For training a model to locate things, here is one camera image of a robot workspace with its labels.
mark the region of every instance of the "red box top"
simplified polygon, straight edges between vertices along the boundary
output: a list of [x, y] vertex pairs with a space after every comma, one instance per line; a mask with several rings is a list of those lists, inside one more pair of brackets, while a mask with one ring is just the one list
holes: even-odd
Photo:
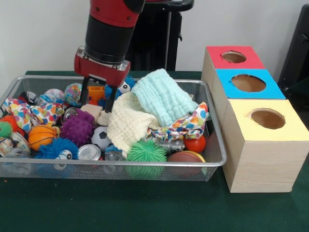
[[250, 46], [206, 47], [215, 69], [265, 69]]

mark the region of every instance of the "shape sorter box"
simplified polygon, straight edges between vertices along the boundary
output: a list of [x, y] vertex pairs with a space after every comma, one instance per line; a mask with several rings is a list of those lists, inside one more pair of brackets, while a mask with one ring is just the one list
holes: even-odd
[[265, 69], [220, 69], [216, 73], [212, 97], [220, 126], [223, 124], [228, 99], [285, 99]]
[[260, 58], [249, 46], [208, 46], [204, 56], [201, 80], [212, 92], [216, 69], [265, 69]]
[[230, 192], [290, 192], [309, 132], [288, 100], [229, 100], [222, 127]]

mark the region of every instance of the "purple spiky ball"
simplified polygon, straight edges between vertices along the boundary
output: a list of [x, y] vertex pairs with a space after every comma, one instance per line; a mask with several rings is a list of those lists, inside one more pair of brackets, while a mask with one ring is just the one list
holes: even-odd
[[76, 109], [76, 116], [70, 117], [61, 128], [61, 138], [69, 139], [78, 147], [91, 143], [94, 131], [94, 117], [88, 112]]

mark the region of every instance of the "soccer ball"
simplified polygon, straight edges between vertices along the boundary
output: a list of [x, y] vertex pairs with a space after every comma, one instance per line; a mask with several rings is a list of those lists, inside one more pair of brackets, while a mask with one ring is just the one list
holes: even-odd
[[107, 137], [106, 131], [107, 127], [98, 127], [91, 138], [91, 143], [97, 145], [103, 152], [112, 144], [111, 140]]

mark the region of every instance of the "orange spiky ball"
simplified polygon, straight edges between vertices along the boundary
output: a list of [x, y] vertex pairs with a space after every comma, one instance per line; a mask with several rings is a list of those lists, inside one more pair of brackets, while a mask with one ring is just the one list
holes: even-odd
[[12, 115], [7, 115], [4, 116], [3, 118], [0, 119], [0, 122], [8, 122], [11, 124], [12, 128], [13, 128], [13, 132], [18, 132], [20, 133], [22, 136], [25, 136], [25, 132], [23, 131], [23, 129], [21, 129], [18, 124], [16, 123], [14, 117]]

